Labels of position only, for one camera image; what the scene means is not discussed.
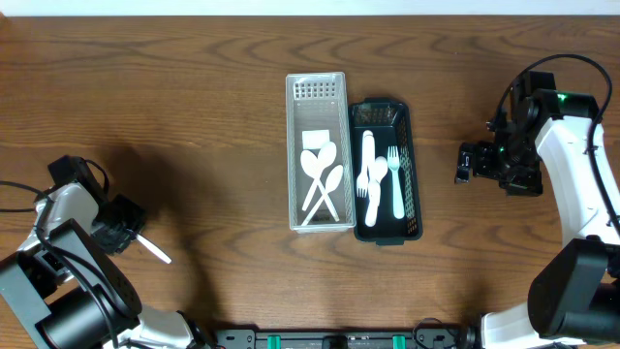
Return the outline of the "white plastic spoon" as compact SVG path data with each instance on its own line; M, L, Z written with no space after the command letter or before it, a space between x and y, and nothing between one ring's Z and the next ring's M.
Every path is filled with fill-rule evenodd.
M302 210L306 211L308 206L310 205L311 200L314 197L315 191L317 188L322 192L322 197L315 204L314 211L310 213L303 222L303 225L307 225L309 220L313 217L315 213L315 209L318 208L321 202L325 202L327 208L329 209L332 217L336 222L340 220L338 213L336 212L335 206L331 201L329 194L333 192L339 185L341 177L342 177L342 167L340 165L336 166L328 175L326 184L321 183L321 176L323 170L331 165L336 158L337 149L334 143L329 143L325 145L320 151L318 155L315 155L310 150L303 150L300 155L301 167L304 172L313 178L313 182L308 190L306 197L304 199Z
M335 168L333 168L329 172L329 174L328 174L328 176L326 178L326 185L325 185L325 189L323 191L323 194L322 194L321 198L311 208L310 212L308 213L308 215L306 216L306 218L302 222L302 226L306 226L306 225L309 224L309 222L314 217L315 213L317 212L317 210L319 209L321 204L326 204L328 207L331 207L332 209L335 209L335 206L332 203L332 201L331 201L331 199L329 197L329 194L331 192L335 191L337 189L337 187L339 186L339 183L340 183L342 175L343 175L343 171L344 171L343 166L342 165L337 165Z
M377 221L378 208L381 201L381 181L388 171L387 159L379 156L369 168L370 179L368 185L369 203L364 218L367 227L374 227Z
M165 253L160 247L150 241L148 238L145 238L141 234L136 234L137 241L142 244L148 251L150 251L153 255L155 255L159 260L164 262L165 264L171 263L171 257Z
M304 199L302 210L306 211L319 186L323 170L330 166L337 155L337 147L333 142L322 147L317 155L310 150L303 150L300 155L300 163L304 172L313 178L313 182Z

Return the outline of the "white plastic fork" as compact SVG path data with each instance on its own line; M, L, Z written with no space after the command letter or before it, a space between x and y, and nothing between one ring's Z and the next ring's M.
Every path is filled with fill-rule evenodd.
M370 130L365 130L362 134L361 142L361 167L360 173L356 178L356 194L360 198L365 198L368 193L369 168L375 158L375 140Z
M368 174L368 208L365 215L365 225L374 227L377 221L378 207L381 198L379 184L379 173L382 163L375 157L375 140L370 134L365 134L363 138L363 160L366 162Z
M402 219L405 216L405 211L399 178L400 159L396 145L391 146L387 151L387 165L391 173L392 181L393 216L396 219Z

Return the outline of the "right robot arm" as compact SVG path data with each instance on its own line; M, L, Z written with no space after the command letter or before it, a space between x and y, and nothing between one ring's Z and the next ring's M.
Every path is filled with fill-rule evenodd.
M493 179L510 195L539 196L547 172L562 250L532 281L527 301L480 320L483 348L544 348L619 340L619 234L607 200L619 204L593 96L561 92L550 73L520 74L511 110L487 124L491 142L459 148L455 183Z

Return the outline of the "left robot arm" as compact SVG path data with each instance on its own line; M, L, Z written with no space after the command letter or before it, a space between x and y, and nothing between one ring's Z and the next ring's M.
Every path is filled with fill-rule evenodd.
M53 184L35 192L34 225L1 263L2 298L39 348L202 348L193 321L143 304L111 260L138 241L171 262L142 235L145 210L111 198L95 165L70 155L48 165Z

